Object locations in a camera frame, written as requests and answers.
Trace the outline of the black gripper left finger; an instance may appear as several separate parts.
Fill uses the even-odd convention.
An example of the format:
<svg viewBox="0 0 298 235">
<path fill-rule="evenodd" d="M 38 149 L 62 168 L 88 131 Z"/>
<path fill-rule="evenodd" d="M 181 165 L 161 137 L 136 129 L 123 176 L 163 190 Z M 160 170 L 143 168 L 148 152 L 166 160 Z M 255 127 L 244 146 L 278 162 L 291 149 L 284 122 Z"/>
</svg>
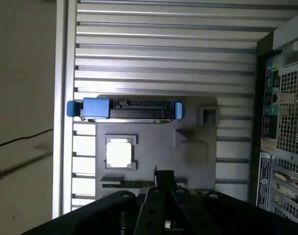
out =
<svg viewBox="0 0 298 235">
<path fill-rule="evenodd" d="M 167 172 L 136 196 L 120 190 L 25 232 L 27 235 L 161 235 L 165 229 Z"/>
</svg>

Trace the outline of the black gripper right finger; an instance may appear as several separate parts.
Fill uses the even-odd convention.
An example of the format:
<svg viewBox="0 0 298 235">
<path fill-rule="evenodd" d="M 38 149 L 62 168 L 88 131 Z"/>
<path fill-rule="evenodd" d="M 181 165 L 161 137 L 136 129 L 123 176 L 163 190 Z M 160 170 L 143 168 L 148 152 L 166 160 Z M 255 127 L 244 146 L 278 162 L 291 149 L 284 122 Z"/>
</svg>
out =
<svg viewBox="0 0 298 235">
<path fill-rule="evenodd" d="M 198 197 L 177 186 L 174 171 L 164 173 L 188 235 L 298 235 L 292 220 L 217 191 Z"/>
</svg>

